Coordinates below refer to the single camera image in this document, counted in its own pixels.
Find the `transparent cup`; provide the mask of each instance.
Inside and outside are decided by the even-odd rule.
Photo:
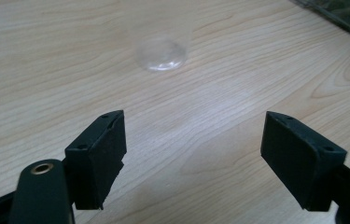
[[[193,0],[121,0],[135,59],[144,68],[166,71],[188,57]]]

